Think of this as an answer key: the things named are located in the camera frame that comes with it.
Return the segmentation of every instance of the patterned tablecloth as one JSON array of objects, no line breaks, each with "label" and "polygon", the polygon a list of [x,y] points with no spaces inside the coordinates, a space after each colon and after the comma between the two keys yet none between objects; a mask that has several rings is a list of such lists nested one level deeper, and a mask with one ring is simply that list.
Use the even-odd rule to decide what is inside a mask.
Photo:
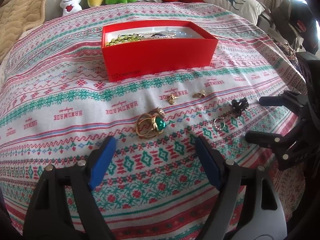
[{"label": "patterned tablecloth", "polygon": [[[102,27],[145,19],[192,21],[215,35],[219,43],[210,65],[108,82]],[[271,151],[246,143],[244,134],[249,129],[288,132],[297,117],[284,107],[261,107],[258,99],[288,87],[305,92],[305,84],[262,30],[231,12],[203,3],[95,7],[47,22],[20,39],[2,67],[0,185],[19,231],[44,167],[73,165],[107,135],[116,138],[117,151],[93,194],[117,239],[197,235],[218,193],[195,153],[200,134],[239,165],[265,165],[287,218],[299,204],[301,166],[280,172]],[[206,97],[192,97],[202,89]],[[173,106],[166,100],[170,93],[179,96]],[[232,99],[243,97],[249,109],[237,119],[228,117],[223,131],[216,131],[213,120],[230,110]],[[167,113],[165,132],[139,139],[137,117],[157,106]],[[74,224],[83,230],[72,191],[66,192]],[[244,192],[230,229],[239,219]]]}]

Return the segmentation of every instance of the red box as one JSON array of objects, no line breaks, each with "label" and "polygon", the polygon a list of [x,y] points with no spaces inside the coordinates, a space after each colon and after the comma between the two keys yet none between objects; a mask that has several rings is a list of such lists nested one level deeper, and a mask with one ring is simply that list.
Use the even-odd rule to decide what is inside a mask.
[{"label": "red box", "polygon": [[[110,33],[161,26],[188,27],[201,35],[202,38],[154,39],[106,46],[107,35]],[[101,47],[109,81],[113,82],[145,74],[208,66],[217,43],[218,40],[214,36],[192,22],[146,20],[104,26]]]}]

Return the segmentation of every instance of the beige quilted blanket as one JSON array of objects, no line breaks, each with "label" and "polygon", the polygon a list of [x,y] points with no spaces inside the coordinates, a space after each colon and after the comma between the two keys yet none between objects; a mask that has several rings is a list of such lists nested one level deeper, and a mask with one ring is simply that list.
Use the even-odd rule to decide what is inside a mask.
[{"label": "beige quilted blanket", "polygon": [[44,22],[46,0],[5,0],[0,7],[0,63],[24,31]]}]

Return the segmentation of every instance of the silver screw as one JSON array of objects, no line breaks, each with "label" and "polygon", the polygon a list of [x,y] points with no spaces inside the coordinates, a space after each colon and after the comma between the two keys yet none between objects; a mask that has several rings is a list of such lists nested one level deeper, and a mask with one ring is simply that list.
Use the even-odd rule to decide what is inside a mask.
[{"label": "silver screw", "polygon": [[53,170],[53,165],[50,164],[50,165],[46,166],[45,170],[46,171],[52,171]]},{"label": "silver screw", "polygon": [[265,168],[263,165],[259,165],[259,166],[258,166],[258,170],[259,170],[259,171],[265,171],[265,169],[266,169],[266,168]]},{"label": "silver screw", "polygon": [[235,161],[230,160],[230,159],[226,159],[226,164],[232,166],[233,164],[235,164]]},{"label": "silver screw", "polygon": [[78,166],[85,166],[86,163],[87,162],[85,160],[80,160],[80,161],[78,161]]}]

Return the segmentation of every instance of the green gemstone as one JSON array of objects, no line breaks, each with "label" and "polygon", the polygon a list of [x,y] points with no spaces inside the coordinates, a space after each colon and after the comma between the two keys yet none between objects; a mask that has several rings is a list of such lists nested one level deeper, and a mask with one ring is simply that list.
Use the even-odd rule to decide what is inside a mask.
[{"label": "green gemstone", "polygon": [[158,131],[161,131],[165,128],[165,122],[163,121],[162,118],[156,117],[156,125],[158,126]]}]

